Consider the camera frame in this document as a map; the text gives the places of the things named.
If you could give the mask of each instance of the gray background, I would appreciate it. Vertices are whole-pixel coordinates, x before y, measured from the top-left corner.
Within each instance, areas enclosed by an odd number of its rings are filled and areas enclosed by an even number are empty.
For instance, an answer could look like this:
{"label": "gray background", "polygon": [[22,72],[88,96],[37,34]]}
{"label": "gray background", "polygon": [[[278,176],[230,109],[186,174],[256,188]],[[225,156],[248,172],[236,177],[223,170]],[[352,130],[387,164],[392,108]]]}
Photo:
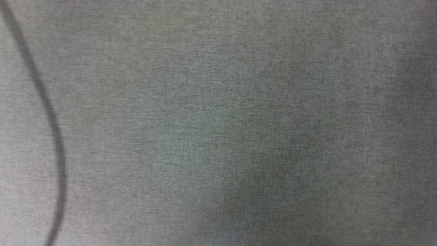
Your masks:
{"label": "gray background", "polygon": [[[437,245],[437,2],[10,0],[63,133],[59,246]],[[55,155],[0,22],[0,244]]]}

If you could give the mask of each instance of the curved cord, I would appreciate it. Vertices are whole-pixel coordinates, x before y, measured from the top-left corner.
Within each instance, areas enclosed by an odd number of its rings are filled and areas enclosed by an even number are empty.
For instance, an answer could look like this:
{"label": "curved cord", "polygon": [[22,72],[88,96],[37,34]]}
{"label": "curved cord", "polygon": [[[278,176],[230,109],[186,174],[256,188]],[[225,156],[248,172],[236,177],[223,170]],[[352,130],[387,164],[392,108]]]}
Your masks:
{"label": "curved cord", "polygon": [[21,57],[29,70],[29,75],[33,81],[33,84],[38,91],[39,97],[44,106],[47,120],[49,121],[50,128],[52,129],[53,143],[56,152],[56,163],[58,167],[58,197],[56,200],[56,211],[52,221],[52,227],[45,240],[45,246],[52,246],[57,238],[59,229],[64,218],[65,204],[66,204],[66,192],[67,192],[67,173],[66,173],[66,161],[64,152],[64,143],[62,140],[61,129],[59,127],[58,119],[56,118],[55,110],[53,109],[50,98],[44,87],[44,83],[41,79],[40,72],[36,67],[32,54],[26,44],[23,37],[20,24],[15,18],[11,8],[7,4],[6,0],[0,0],[0,9],[4,22],[10,29],[10,32],[15,40],[17,48],[21,54]]}

